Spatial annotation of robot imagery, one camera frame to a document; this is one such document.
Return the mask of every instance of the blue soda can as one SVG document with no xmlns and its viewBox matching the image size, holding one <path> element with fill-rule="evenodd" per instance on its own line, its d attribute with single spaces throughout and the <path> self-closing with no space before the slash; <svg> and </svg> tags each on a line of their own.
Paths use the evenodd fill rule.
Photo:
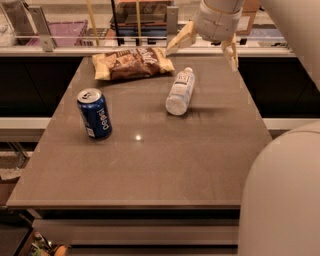
<svg viewBox="0 0 320 256">
<path fill-rule="evenodd" d="M 89 137 L 108 137 L 112 126 L 106 99 L 101 91 L 94 88 L 85 89 L 78 94 L 77 103 Z"/>
</svg>

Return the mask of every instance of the crumpled snack bag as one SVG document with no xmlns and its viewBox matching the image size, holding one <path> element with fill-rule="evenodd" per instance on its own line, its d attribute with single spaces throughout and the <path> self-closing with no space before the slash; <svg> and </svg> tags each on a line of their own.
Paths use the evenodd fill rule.
<svg viewBox="0 0 320 256">
<path fill-rule="evenodd" d="M 164 48 L 135 48 L 92 56 L 96 80 L 150 77 L 174 71 Z"/>
</svg>

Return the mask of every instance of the bottle cap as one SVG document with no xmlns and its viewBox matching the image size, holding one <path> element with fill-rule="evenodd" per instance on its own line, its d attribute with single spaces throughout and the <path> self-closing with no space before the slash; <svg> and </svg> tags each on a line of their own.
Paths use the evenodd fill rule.
<svg viewBox="0 0 320 256">
<path fill-rule="evenodd" d="M 193 70 L 192 70 L 192 68 L 190 68 L 190 67 L 185 68 L 184 71 L 193 73 Z"/>
</svg>

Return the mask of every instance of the can lid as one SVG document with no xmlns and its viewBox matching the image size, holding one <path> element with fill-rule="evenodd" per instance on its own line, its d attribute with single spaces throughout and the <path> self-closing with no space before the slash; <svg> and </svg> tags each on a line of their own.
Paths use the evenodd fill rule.
<svg viewBox="0 0 320 256">
<path fill-rule="evenodd" d="M 190 67 L 185 68 L 184 71 L 193 73 L 193 70 Z"/>
<path fill-rule="evenodd" d="M 100 99 L 102 93 L 98 89 L 89 88 L 78 94 L 78 101 L 81 103 L 93 103 Z"/>
</svg>

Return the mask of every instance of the black pole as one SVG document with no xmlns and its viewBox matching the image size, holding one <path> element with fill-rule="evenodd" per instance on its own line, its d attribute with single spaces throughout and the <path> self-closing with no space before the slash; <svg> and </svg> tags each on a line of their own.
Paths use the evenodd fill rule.
<svg viewBox="0 0 320 256">
<path fill-rule="evenodd" d="M 118 20 L 117 20 L 117 13 L 116 13 L 116 5 L 114 3 L 114 0 L 111 0 L 111 6 L 112 6 L 112 13 L 113 13 L 113 22 L 114 22 L 114 27 L 116 29 L 116 36 L 118 40 L 118 46 L 121 46 L 121 43 L 124 43 L 123 39 L 120 39 L 120 33 L 119 33 L 119 25 L 118 25 Z"/>
</svg>

